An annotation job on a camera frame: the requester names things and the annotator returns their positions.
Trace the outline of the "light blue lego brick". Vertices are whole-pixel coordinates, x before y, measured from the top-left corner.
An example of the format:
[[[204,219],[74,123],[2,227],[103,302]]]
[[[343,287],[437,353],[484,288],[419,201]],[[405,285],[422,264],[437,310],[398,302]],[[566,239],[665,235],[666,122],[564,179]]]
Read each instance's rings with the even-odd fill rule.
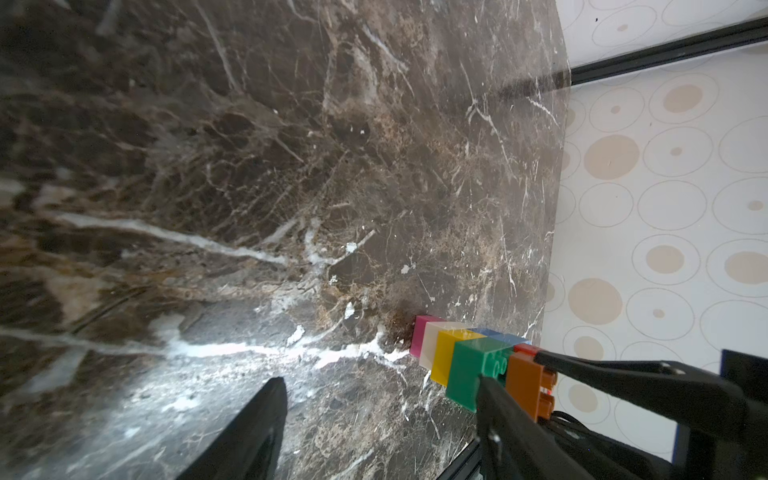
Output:
[[[498,335],[491,335],[492,339],[504,342],[505,344],[515,346],[518,344],[531,344],[530,340],[527,340],[523,337],[519,337],[517,335],[513,334],[498,334]]]

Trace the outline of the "orange lego brick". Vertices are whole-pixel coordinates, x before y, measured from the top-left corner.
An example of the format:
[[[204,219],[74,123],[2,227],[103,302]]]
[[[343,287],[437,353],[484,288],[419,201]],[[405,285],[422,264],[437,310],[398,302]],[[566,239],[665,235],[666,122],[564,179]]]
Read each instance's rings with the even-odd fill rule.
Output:
[[[534,422],[549,420],[555,409],[552,391],[557,379],[555,371],[534,358],[513,352],[508,359],[505,389]]]

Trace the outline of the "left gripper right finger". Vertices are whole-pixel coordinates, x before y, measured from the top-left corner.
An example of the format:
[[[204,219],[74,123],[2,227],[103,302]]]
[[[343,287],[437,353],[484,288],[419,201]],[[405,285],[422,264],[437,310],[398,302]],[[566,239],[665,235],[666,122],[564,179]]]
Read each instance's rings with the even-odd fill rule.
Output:
[[[492,378],[479,379],[476,419],[485,479],[591,477]]]

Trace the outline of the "yellow lego brick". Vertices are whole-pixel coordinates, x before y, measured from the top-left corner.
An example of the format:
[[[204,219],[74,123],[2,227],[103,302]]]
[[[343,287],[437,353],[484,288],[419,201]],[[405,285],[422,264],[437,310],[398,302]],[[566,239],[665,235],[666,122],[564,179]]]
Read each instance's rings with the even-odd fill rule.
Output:
[[[431,380],[448,386],[455,346],[458,342],[484,338],[484,335],[468,329],[440,330],[436,337],[436,350],[431,369]]]

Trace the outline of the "red lego brick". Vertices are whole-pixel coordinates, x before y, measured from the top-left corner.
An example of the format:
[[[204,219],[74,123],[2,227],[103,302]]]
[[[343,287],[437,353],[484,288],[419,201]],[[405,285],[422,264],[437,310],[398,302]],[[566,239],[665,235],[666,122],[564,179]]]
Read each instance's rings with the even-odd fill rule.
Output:
[[[513,347],[513,349],[514,349],[515,353],[520,353],[520,354],[523,354],[523,355],[527,355],[527,356],[532,357],[532,358],[535,358],[536,355],[540,351],[539,347],[536,347],[536,346],[533,346],[533,345],[527,344],[527,343],[516,344]]]

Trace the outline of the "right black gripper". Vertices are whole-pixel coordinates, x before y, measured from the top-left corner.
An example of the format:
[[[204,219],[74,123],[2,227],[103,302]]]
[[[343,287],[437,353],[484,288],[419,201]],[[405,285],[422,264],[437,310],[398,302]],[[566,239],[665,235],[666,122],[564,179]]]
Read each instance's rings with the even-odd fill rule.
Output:
[[[767,360],[724,350],[719,371],[671,360],[591,361],[546,350],[544,367],[672,420],[672,463],[554,413],[538,425],[594,479],[765,479]]]

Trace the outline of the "pink lego brick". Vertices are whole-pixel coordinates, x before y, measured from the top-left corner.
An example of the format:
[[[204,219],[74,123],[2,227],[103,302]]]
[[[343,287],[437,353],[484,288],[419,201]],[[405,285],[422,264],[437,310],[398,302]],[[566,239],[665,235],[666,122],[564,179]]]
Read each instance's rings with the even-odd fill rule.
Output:
[[[417,315],[415,317],[414,330],[409,350],[411,356],[415,358],[419,358],[421,356],[426,326],[429,323],[434,322],[444,322],[444,319],[430,315]]]

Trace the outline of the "green lego brick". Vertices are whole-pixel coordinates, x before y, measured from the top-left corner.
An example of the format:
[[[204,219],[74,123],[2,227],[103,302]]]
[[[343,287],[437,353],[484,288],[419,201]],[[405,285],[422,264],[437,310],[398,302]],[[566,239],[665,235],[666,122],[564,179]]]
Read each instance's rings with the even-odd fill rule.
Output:
[[[446,388],[448,399],[468,411],[476,411],[480,380],[487,377],[499,381],[506,374],[510,344],[491,337],[457,342]]]

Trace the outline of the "dark blue lego brick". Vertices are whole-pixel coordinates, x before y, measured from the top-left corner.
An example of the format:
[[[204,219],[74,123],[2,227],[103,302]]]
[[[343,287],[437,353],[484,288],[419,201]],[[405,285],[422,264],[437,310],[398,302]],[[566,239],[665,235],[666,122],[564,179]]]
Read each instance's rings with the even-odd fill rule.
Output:
[[[484,335],[484,336],[498,336],[498,335],[501,335],[501,332],[498,332],[498,331],[493,330],[493,329],[485,328],[485,327],[471,328],[471,331],[475,332],[475,333],[478,333],[478,334],[481,334],[481,335]]]

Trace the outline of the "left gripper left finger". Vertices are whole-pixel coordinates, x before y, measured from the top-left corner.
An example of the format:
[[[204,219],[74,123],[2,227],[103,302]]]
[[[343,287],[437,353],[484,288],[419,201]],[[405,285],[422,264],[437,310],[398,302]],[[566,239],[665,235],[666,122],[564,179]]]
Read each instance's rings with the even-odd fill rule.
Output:
[[[272,378],[178,479],[274,478],[287,413],[285,381]]]

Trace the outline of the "white lego brick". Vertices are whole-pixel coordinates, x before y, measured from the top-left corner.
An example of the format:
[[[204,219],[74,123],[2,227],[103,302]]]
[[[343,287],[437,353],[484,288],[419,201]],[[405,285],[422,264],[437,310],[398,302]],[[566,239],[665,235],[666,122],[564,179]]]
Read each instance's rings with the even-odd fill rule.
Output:
[[[433,368],[433,361],[437,350],[437,337],[439,332],[466,328],[470,328],[470,325],[461,322],[428,322],[424,328],[419,365],[426,370],[431,370]]]

